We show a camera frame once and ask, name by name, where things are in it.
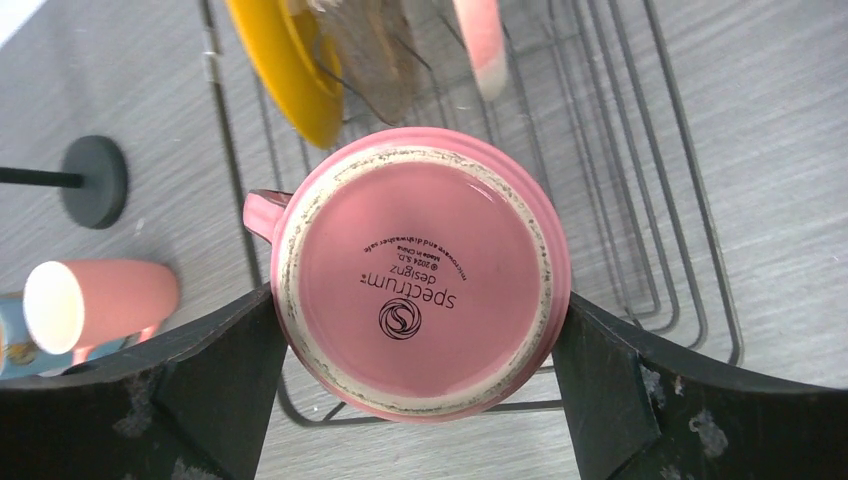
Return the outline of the pink patterned mug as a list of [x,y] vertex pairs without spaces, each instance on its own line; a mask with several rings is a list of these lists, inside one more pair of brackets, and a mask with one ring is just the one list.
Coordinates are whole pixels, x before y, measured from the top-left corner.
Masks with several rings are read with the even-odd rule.
[[292,193],[249,192],[242,221],[271,245],[271,294],[298,360],[387,420],[497,405],[565,321],[571,258],[551,200],[517,161],[458,131],[363,137]]

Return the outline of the plain pink mug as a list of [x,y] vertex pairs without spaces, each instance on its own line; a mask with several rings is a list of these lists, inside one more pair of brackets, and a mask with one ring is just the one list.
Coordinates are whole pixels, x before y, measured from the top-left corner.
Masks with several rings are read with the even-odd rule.
[[133,259],[47,261],[28,275],[23,312],[29,334],[43,351],[70,353],[72,364],[98,346],[137,334],[144,342],[173,314],[180,300],[167,266]]

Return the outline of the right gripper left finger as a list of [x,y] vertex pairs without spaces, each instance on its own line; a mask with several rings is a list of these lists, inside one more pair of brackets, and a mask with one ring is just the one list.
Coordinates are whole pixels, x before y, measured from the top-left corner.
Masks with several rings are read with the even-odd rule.
[[251,479],[287,348],[268,286],[57,376],[1,384],[5,479]]

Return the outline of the blue butterfly mug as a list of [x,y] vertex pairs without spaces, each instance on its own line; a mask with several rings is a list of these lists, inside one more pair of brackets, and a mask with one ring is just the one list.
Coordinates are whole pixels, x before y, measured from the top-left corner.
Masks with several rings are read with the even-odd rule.
[[34,330],[29,329],[27,310],[21,292],[1,296],[1,378],[31,375],[51,376],[62,373],[77,363],[74,351],[54,354],[38,344],[49,346],[77,342],[80,318],[72,300],[61,300],[57,306],[33,307]]

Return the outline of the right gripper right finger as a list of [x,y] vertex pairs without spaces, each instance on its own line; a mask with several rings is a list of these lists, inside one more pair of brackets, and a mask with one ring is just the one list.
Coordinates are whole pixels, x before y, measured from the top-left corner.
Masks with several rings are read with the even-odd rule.
[[553,350],[584,479],[843,479],[847,394],[732,366],[573,296]]

